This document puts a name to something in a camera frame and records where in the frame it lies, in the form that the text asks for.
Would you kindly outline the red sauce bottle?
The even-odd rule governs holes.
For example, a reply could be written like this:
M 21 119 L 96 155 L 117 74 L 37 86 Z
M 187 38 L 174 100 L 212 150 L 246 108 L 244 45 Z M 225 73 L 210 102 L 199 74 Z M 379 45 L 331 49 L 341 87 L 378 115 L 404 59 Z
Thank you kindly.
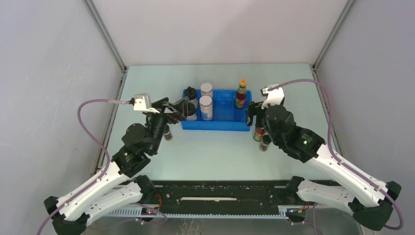
M 253 134 L 253 139 L 255 141 L 261 142 L 265 132 L 266 130 L 264 127 L 256 127 Z
M 245 105 L 246 96 L 247 96 L 246 85 L 247 85 L 247 81 L 245 79 L 241 79 L 239 82 L 238 89 L 236 91 L 236 96 L 235 96 L 236 108 L 243 108 Z

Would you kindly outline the black-lid jar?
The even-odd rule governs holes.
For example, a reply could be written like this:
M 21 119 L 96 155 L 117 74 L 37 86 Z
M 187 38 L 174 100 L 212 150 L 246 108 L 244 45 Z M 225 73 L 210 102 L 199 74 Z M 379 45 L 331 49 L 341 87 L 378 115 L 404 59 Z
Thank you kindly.
M 193 103 L 187 104 L 187 121 L 195 121 L 197 120 L 197 109 Z
M 187 87 L 184 91 L 184 95 L 188 97 L 188 102 L 192 103 L 195 108 L 199 106 L 199 100 L 197 97 L 197 90 L 193 87 Z

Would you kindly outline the silver-lid blue-label jar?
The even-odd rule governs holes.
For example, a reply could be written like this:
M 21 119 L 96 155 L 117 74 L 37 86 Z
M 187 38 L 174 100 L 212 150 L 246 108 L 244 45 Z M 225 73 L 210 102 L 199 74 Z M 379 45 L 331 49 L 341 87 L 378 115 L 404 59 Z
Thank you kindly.
M 213 98 L 213 86 L 210 83 L 203 83 L 200 86 L 201 96 L 209 96 Z
M 213 100 L 210 96 L 202 96 L 199 99 L 199 107 L 202 120 L 213 120 Z

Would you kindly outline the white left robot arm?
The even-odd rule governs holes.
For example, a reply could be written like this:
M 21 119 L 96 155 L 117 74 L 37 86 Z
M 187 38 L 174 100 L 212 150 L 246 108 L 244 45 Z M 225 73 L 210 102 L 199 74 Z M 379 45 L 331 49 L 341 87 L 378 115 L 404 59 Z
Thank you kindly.
M 152 102 L 149 94 L 136 94 L 119 103 L 133 106 L 146 116 L 145 124 L 131 124 L 122 137 L 123 146 L 114 155 L 106 155 L 106 164 L 94 176 L 70 193 L 51 196 L 44 201 L 47 220 L 59 235 L 80 235 L 94 221 L 125 205 L 154 200 L 155 188 L 140 171 L 158 153 L 170 124 L 184 121 L 188 115 L 188 97 L 174 103 L 168 98 Z

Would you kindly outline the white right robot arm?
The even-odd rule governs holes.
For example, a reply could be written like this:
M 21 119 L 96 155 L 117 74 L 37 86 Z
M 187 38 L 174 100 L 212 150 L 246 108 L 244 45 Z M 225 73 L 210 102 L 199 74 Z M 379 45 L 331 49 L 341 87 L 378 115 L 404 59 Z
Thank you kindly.
M 302 200 L 322 203 L 351 214 L 355 221 L 373 231 L 390 228 L 386 223 L 397 209 L 400 184 L 375 179 L 350 163 L 324 138 L 296 125 L 293 114 L 282 105 L 264 108 L 261 102 L 251 101 L 246 116 L 248 126 L 255 119 L 256 127 L 265 129 L 271 143 L 289 157 L 321 170 L 343 186 L 333 188 L 293 176 L 284 192 L 289 204 Z

